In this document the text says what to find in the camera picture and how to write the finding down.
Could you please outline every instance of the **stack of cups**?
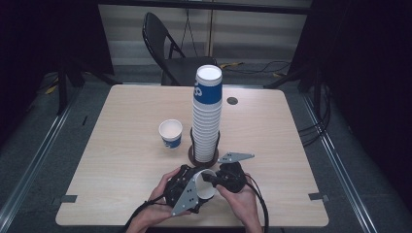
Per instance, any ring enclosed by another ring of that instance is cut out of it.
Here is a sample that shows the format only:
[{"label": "stack of cups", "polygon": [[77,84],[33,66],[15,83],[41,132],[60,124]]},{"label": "stack of cups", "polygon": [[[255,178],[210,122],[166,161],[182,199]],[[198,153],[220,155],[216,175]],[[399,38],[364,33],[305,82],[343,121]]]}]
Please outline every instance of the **stack of cups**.
[{"label": "stack of cups", "polygon": [[214,65],[197,69],[193,92],[194,158],[201,163],[213,160],[219,138],[222,112],[222,70]]}]

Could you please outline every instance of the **hand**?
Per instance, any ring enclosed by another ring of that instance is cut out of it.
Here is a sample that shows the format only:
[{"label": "hand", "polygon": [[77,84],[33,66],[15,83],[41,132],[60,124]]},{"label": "hand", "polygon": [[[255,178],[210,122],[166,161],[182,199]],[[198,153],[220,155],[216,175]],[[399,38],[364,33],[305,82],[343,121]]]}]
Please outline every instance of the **hand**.
[{"label": "hand", "polygon": [[[248,183],[252,183],[249,174],[246,174]],[[217,185],[216,189],[230,205],[234,214],[246,227],[246,232],[262,232],[258,220],[258,206],[254,191],[247,185],[238,193],[228,191],[225,187]]]},{"label": "hand", "polygon": [[[167,182],[173,176],[175,176],[180,171],[180,168],[175,169],[174,171],[164,174],[161,178],[160,182],[158,183],[157,187],[154,188],[152,191],[149,200],[154,200],[155,198],[159,197],[163,194],[164,188],[166,187]],[[140,212],[132,221],[127,229],[126,233],[143,233],[153,225],[159,224],[166,219],[172,217],[172,208],[166,205],[164,198],[161,198],[156,202],[157,204],[151,205]],[[186,211],[180,214],[182,215],[189,215],[190,212]]]}]

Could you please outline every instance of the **metal bracket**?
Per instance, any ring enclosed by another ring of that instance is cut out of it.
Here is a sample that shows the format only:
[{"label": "metal bracket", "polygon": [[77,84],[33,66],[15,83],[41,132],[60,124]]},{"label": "metal bracket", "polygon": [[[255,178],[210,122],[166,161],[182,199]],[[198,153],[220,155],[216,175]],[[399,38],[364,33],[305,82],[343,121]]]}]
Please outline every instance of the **metal bracket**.
[{"label": "metal bracket", "polygon": [[195,207],[198,203],[199,198],[197,197],[196,184],[194,178],[190,178],[188,185],[186,185],[185,190],[172,210],[172,216],[179,215],[182,212]]},{"label": "metal bracket", "polygon": [[252,153],[239,153],[239,152],[228,152],[224,156],[218,159],[219,163],[234,163],[240,160],[245,160],[248,158],[255,157]]}]

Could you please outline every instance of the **black tape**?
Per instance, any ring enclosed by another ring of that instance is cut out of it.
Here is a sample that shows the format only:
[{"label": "black tape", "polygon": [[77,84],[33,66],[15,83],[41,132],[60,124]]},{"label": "black tape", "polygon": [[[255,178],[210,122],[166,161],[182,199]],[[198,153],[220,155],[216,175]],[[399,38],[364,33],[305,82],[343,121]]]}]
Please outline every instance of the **black tape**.
[{"label": "black tape", "polygon": [[309,193],[308,195],[311,201],[314,201],[314,200],[322,200],[323,202],[329,201],[329,197],[327,195],[322,195],[319,192]]},{"label": "black tape", "polygon": [[63,195],[61,197],[54,197],[51,204],[54,206],[59,206],[61,203],[75,203],[77,195]]}]

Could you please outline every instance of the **dark background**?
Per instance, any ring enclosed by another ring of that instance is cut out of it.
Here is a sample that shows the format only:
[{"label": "dark background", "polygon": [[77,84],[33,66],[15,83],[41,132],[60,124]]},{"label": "dark background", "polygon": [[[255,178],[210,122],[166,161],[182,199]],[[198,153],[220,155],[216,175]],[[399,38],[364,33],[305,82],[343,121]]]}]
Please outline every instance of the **dark background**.
[{"label": "dark background", "polygon": [[60,61],[73,56],[114,73],[97,5],[1,0],[0,35],[0,145]]},{"label": "dark background", "polygon": [[367,154],[412,212],[412,3],[317,1],[331,9],[309,16],[291,71],[311,62],[302,77],[321,71],[343,117]]}]

